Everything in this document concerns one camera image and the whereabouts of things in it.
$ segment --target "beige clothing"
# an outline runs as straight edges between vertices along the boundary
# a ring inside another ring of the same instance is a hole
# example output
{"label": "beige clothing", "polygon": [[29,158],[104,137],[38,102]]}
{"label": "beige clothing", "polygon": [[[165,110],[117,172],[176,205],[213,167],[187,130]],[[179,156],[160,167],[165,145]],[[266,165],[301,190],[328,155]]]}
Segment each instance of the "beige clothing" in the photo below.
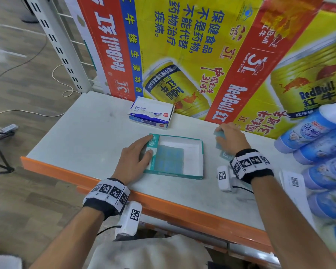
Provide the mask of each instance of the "beige clothing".
{"label": "beige clothing", "polygon": [[97,247],[88,269],[207,269],[208,251],[183,235],[107,242]]}

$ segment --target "perforated metal post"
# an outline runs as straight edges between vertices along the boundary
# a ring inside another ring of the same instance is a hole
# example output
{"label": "perforated metal post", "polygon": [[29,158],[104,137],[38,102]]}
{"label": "perforated metal post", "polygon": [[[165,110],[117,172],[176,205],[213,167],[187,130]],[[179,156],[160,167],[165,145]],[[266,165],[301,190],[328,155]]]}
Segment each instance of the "perforated metal post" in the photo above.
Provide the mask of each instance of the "perforated metal post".
{"label": "perforated metal post", "polygon": [[63,66],[71,76],[74,86],[80,93],[92,90],[84,68],[80,63],[69,36],[63,28],[56,8],[51,0],[27,0],[35,16],[40,22],[49,41],[56,50]]}

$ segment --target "wooden floor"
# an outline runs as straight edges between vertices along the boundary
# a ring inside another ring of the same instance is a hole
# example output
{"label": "wooden floor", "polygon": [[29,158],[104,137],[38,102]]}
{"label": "wooden floor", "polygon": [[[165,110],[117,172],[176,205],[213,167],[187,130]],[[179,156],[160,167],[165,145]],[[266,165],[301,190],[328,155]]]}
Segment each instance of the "wooden floor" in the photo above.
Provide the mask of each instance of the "wooden floor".
{"label": "wooden floor", "polygon": [[[59,2],[61,12],[66,13],[63,0]],[[20,0],[0,0],[0,49],[26,56],[0,55],[0,73],[27,61],[46,43],[46,36],[40,25],[25,24],[19,20],[24,13],[27,10]],[[73,39],[80,42],[82,39],[77,34],[74,23],[69,24],[72,26]],[[81,46],[79,48],[82,61],[90,63],[88,53]],[[0,79],[0,112],[23,109],[45,115],[64,113],[79,95],[74,93],[71,97],[62,97],[61,94],[67,87],[51,77],[52,70],[59,64],[60,59],[52,45],[47,42],[42,52],[31,62],[4,74]],[[86,67],[85,70],[89,77],[95,76],[91,67]],[[55,77],[68,85],[73,84],[63,67],[56,70]],[[72,184],[38,175],[21,167],[20,156],[26,156],[58,119],[24,112],[0,115],[0,126],[12,123],[19,126],[13,137],[0,142],[5,157],[15,167],[15,172],[0,175],[0,253],[21,257],[25,268],[80,210],[84,198],[76,192],[76,187]],[[117,218],[110,217],[101,229],[115,225],[117,221]],[[100,235],[94,245],[112,240],[112,233],[113,230],[110,230]],[[228,259],[227,263],[232,268],[241,268],[238,260],[233,262],[227,256],[222,259]]]}

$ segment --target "hand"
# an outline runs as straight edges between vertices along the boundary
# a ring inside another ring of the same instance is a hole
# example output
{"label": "hand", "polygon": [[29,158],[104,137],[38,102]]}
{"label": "hand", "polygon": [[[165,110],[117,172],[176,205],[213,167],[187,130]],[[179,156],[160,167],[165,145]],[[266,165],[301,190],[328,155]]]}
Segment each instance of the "hand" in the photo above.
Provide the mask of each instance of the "hand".
{"label": "hand", "polygon": [[246,140],[245,134],[240,131],[233,123],[221,124],[215,131],[224,131],[225,138],[215,137],[216,141],[222,146],[225,152],[234,155],[239,151],[251,148]]}
{"label": "hand", "polygon": [[153,151],[148,150],[141,161],[139,154],[144,145],[152,139],[153,135],[147,135],[136,140],[128,148],[123,148],[120,160],[118,161],[115,172],[112,177],[120,180],[123,184],[128,185],[141,176],[148,163],[152,159]]}

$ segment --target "white cable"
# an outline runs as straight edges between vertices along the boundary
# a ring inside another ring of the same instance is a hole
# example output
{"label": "white cable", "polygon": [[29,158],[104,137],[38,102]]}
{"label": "white cable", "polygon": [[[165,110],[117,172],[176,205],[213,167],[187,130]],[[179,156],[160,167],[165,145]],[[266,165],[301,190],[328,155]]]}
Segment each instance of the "white cable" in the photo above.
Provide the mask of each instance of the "white cable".
{"label": "white cable", "polygon": [[[64,91],[64,92],[62,93],[62,96],[63,96],[63,97],[70,97],[74,92],[76,92],[76,93],[78,93],[78,94],[81,95],[81,93],[79,93],[78,91],[73,90],[73,87],[72,87],[72,86],[67,85],[67,84],[65,84],[65,83],[62,83],[62,82],[60,82],[59,80],[57,80],[57,79],[54,77],[54,72],[55,72],[55,70],[56,70],[58,67],[62,66],[62,65],[63,65],[63,64],[60,64],[59,66],[55,67],[54,70],[53,70],[52,73],[51,73],[51,76],[52,76],[52,78],[53,78],[54,80],[56,80],[57,82],[59,82],[59,83],[62,84],[62,85],[65,85],[65,86],[71,88],[71,90],[66,90],[66,91]],[[21,112],[27,112],[27,113],[32,113],[32,114],[37,114],[37,115],[40,115],[40,116],[44,116],[44,117],[59,117],[59,116],[62,116],[62,115],[64,115],[64,114],[66,113],[66,112],[64,112],[64,113],[59,114],[59,115],[50,116],[50,115],[44,115],[44,114],[40,114],[40,113],[36,113],[36,112],[31,112],[31,111],[27,111],[27,110],[22,110],[22,109],[9,109],[9,110],[4,110],[4,111],[0,112],[0,114],[1,114],[1,113],[5,113],[5,112],[9,112],[9,111],[21,111]]]}

